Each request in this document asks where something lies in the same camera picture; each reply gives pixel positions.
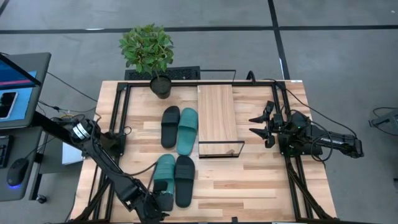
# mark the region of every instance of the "concrete floor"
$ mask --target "concrete floor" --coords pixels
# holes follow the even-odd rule
[[[394,0],[278,0],[280,26],[398,24]],[[127,28],[155,22],[170,26],[270,26],[267,1],[10,0],[0,30]],[[257,78],[282,78],[273,31],[171,32],[173,66],[236,69],[236,78],[253,70]],[[50,52],[49,71],[97,98],[103,80],[122,80],[121,34],[0,35],[0,52]],[[371,110],[397,106],[398,30],[282,31],[291,79],[303,80],[309,103],[354,129],[365,157],[335,152],[326,163],[337,214],[359,222],[396,223],[398,139],[368,126]],[[203,79],[232,74],[203,73]],[[41,100],[62,108],[87,110],[95,104],[48,76]],[[47,116],[56,112],[45,108]],[[312,113],[324,127],[346,132]],[[0,223],[63,222],[70,210],[79,171],[45,175],[40,193],[49,202],[27,198],[0,202]]]

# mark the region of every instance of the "slipper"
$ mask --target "slipper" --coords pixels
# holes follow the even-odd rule
[[[177,152],[188,156],[195,143],[198,132],[198,113],[192,108],[185,108],[178,124]]]
[[[164,154],[157,160],[154,174],[154,195],[162,211],[173,210],[175,160],[171,154]]]
[[[191,204],[195,164],[188,156],[180,156],[175,163],[175,204],[187,208]]]
[[[162,117],[162,137],[160,139],[162,146],[166,149],[175,146],[178,122],[180,122],[180,108],[178,106],[167,108]]]

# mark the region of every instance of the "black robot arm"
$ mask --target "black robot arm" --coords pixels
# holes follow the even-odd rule
[[[118,199],[129,212],[137,212],[141,223],[159,223],[164,220],[167,214],[161,211],[154,194],[139,179],[124,173],[109,155],[115,147],[124,142],[124,135],[101,133],[100,127],[89,119],[79,121],[69,130],[73,145],[90,156],[108,177],[101,190],[104,191],[110,182],[113,182]],[[86,220],[95,205],[95,200],[97,198],[94,198],[93,203],[72,222]]]
[[[273,105],[273,102],[268,101],[266,108],[273,108]],[[278,134],[281,152],[291,156],[302,154],[317,156],[322,154],[321,147],[339,150],[352,158],[364,156],[362,143],[356,136],[320,129],[313,124],[309,117],[299,111],[292,111],[293,113],[288,115],[287,121],[284,121],[281,114],[274,114],[274,117],[270,119],[272,109],[264,110],[262,116],[249,121],[266,122],[266,127],[264,129],[250,128],[250,131],[266,140],[266,148],[271,148],[275,144],[275,137],[272,133]]]

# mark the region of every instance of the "black slipper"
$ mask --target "black slipper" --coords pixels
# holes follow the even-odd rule
[[[171,106],[167,108],[162,117],[161,143],[164,148],[174,147],[177,141],[178,123],[180,122],[180,108]]]
[[[187,208],[191,204],[195,164],[188,156],[180,156],[175,163],[175,204]]]

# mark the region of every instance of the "wooden table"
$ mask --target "wooden table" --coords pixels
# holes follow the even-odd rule
[[[109,128],[117,84],[117,81],[105,81],[101,87],[96,112],[102,116],[99,125],[103,132]],[[286,87],[307,103],[302,82],[286,81]],[[310,116],[309,109],[288,94],[290,107]],[[117,121],[120,121],[123,96],[124,93],[121,96]],[[120,160],[122,170],[127,173],[140,171],[166,153],[177,158],[175,148],[166,150],[160,145],[162,114],[172,105],[179,106],[181,110],[186,107],[197,110],[197,99],[195,86],[173,87],[166,100],[158,99],[148,87],[132,88],[126,119],[126,126],[132,128],[132,133],[127,136],[125,154]],[[230,222],[231,217],[238,217],[240,222],[294,221],[287,171],[284,158],[279,154],[279,145],[276,142],[273,148],[266,149],[264,141],[249,131],[249,128],[264,127],[264,124],[250,123],[248,119],[261,115],[267,100],[273,101],[271,87],[234,86],[233,99],[238,139],[246,142],[240,157],[199,159],[196,142],[190,156],[196,166],[192,203],[188,208],[174,205],[165,222]],[[302,156],[302,160],[309,191],[325,211],[335,217],[323,164],[314,161],[310,156]],[[87,206],[95,167],[92,159],[83,163],[71,218],[77,217]],[[147,185],[151,173],[152,170],[138,175],[137,178]],[[302,194],[299,190],[297,192],[304,217]],[[106,192],[100,218],[104,217],[107,196]],[[135,211],[128,212],[115,197],[111,222],[139,222],[139,219]]]

